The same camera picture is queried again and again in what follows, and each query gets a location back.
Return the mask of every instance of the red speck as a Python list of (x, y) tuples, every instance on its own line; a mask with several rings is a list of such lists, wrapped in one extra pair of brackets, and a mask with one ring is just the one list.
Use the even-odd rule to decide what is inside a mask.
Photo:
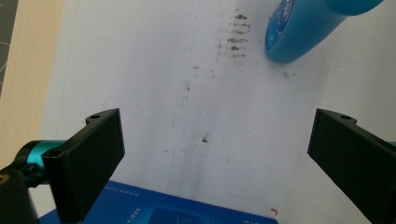
[(276, 208), (271, 208), (271, 211), (275, 213), (275, 216), (277, 216), (277, 209)]

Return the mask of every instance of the wire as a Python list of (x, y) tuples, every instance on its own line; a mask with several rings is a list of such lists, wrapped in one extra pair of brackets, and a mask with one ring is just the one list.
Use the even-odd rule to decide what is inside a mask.
[[(0, 42), (0, 45), (6, 45), (9, 48), (9, 44), (8, 43)], [(6, 66), (7, 66), (7, 61), (3, 64), (3, 66), (1, 66), (0, 73), (3, 72), (3, 70), (6, 68)]]

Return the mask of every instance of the blue bottle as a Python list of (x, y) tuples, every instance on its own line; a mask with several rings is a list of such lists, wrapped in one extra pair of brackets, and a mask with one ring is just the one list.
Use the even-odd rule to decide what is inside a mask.
[(283, 0), (268, 23), (265, 52), (277, 63), (303, 56), (347, 16), (371, 10), (383, 0)]

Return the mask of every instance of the white table surface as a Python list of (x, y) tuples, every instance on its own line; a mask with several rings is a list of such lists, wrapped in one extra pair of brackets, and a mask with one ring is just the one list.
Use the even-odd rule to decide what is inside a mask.
[[(126, 154), (112, 180), (282, 224), (369, 223), (306, 151), (317, 108), (396, 139), (396, 2), (285, 65), (263, 52), (278, 4), (65, 1), (41, 137), (119, 107)], [(237, 52), (231, 38), (245, 40)], [(48, 189), (33, 191), (42, 215)]]

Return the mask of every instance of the wooden edge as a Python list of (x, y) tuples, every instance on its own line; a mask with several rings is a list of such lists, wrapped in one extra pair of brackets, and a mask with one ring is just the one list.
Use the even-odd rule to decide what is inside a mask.
[(0, 169), (38, 138), (63, 0), (20, 0), (0, 97)]

